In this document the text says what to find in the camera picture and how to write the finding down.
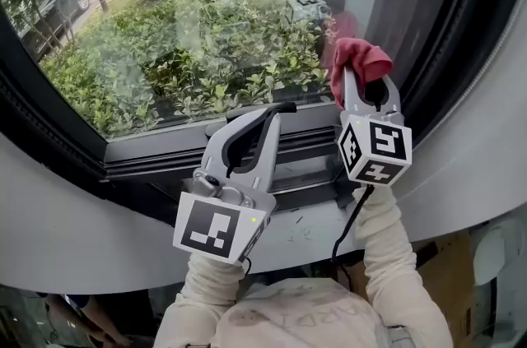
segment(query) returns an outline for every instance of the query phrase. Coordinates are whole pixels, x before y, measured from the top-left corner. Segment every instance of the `red cloth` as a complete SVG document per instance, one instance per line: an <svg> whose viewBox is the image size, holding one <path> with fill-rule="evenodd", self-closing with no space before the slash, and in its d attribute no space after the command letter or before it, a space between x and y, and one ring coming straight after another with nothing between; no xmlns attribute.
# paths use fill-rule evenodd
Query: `red cloth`
<svg viewBox="0 0 527 348"><path fill-rule="evenodd" d="M366 83L381 79L392 70L392 60L380 47L358 38L337 40L333 71L331 71L331 91L337 106L343 109L343 74L346 66L353 67L358 76L358 90L364 93Z"/></svg>

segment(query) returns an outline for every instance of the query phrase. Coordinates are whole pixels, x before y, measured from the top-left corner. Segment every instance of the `white sleeve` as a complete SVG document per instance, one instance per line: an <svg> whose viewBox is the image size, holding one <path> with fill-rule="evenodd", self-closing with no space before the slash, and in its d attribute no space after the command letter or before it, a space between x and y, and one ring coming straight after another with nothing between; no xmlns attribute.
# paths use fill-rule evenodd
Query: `white sleeve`
<svg viewBox="0 0 527 348"><path fill-rule="evenodd" d="M353 193L358 201L365 188ZM376 188L357 217L365 240L366 292L385 326L405 326L417 348L451 348L445 317L422 286L391 188Z"/></svg>
<svg viewBox="0 0 527 348"><path fill-rule="evenodd" d="M166 310L155 347L206 345L216 333L220 317L236 300L241 266L228 265L193 254L184 287Z"/></svg>

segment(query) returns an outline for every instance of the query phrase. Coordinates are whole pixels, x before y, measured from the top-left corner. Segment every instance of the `black window seal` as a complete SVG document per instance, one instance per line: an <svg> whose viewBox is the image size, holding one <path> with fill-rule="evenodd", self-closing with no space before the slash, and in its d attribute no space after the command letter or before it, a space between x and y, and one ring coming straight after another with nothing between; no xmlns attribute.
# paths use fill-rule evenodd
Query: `black window seal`
<svg viewBox="0 0 527 348"><path fill-rule="evenodd" d="M282 134L278 143L277 164L337 153L334 127ZM205 147L140 159L106 163L107 179L136 182L166 181L192 177L201 165ZM250 159L253 151L244 158Z"/></svg>
<svg viewBox="0 0 527 348"><path fill-rule="evenodd" d="M0 7L0 31L2 71L12 89L56 138L69 142L69 145L74 142L77 150L86 157L102 161L107 141L79 116L37 68L18 39L3 7Z"/></svg>

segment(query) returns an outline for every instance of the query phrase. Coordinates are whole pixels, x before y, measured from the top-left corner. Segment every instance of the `car wheel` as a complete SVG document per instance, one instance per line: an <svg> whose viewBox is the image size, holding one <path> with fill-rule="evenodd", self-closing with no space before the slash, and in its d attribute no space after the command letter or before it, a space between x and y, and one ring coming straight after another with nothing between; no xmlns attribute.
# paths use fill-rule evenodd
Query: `car wheel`
<svg viewBox="0 0 527 348"><path fill-rule="evenodd" d="M88 10L89 6L90 0L77 0L77 7L80 13L83 13Z"/></svg>

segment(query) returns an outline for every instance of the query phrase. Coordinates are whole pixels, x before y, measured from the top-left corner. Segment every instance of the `window glass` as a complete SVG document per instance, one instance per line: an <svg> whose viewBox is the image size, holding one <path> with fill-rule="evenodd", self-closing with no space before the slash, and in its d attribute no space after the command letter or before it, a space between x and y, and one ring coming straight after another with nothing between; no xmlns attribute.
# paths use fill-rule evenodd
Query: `window glass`
<svg viewBox="0 0 527 348"><path fill-rule="evenodd" d="M335 40L365 36L370 19L382 30L374 2L385 9L385 0L2 0L27 52L106 138L244 105L330 102Z"/></svg>

